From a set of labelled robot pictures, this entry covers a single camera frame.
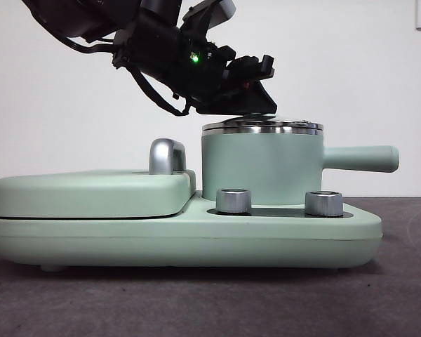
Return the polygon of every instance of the pot handle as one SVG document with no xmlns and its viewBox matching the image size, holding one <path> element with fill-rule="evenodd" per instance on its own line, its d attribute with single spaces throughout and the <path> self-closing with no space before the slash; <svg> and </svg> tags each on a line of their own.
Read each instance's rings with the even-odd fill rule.
<svg viewBox="0 0 421 337">
<path fill-rule="evenodd" d="M 324 169 L 395 172 L 399 166 L 399 151 L 394 146 L 327 147 L 324 149 Z"/>
</svg>

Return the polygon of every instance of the gray floor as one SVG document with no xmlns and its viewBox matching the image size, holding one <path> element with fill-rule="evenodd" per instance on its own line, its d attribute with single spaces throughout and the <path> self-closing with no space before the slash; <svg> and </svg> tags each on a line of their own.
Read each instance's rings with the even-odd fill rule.
<svg viewBox="0 0 421 337">
<path fill-rule="evenodd" d="M 421 198 L 348 199 L 383 219 L 350 270 L 73 267 L 0 259 L 0 336 L 421 336 Z"/>
</svg>

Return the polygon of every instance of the mint green appliance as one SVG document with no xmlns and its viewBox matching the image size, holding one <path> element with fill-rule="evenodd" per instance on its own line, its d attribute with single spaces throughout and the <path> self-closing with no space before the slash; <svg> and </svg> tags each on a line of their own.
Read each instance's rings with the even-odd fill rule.
<svg viewBox="0 0 421 337">
<path fill-rule="evenodd" d="M 47 271 L 368 262 L 382 238 L 380 218 L 343 204 L 341 194 L 308 192 L 321 189 L 324 168 L 393 171 L 398 152 L 324 149 L 322 127 L 304 121 L 245 122 L 224 132 L 205 126 L 203 193 L 184 146 L 169 139 L 153 142 L 144 171 L 1 179 L 0 256 Z"/>
</svg>

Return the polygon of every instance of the stainless steel lid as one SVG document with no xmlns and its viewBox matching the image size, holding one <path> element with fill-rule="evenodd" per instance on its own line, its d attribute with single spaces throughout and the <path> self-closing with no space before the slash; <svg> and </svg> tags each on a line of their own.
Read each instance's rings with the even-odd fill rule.
<svg viewBox="0 0 421 337">
<path fill-rule="evenodd" d="M 231 133 L 297 133 L 322 135 L 323 126 L 305 120 L 282 119 L 271 115 L 252 115 L 203 126 L 203 136 Z"/>
</svg>

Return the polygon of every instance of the green led light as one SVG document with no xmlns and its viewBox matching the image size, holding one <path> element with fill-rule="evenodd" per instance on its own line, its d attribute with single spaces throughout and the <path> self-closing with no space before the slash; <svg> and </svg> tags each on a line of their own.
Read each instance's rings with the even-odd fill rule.
<svg viewBox="0 0 421 337">
<path fill-rule="evenodd" d="M 193 63 L 199 62 L 199 54 L 194 53 L 193 51 L 190 53 L 190 60 L 192 60 Z"/>
</svg>

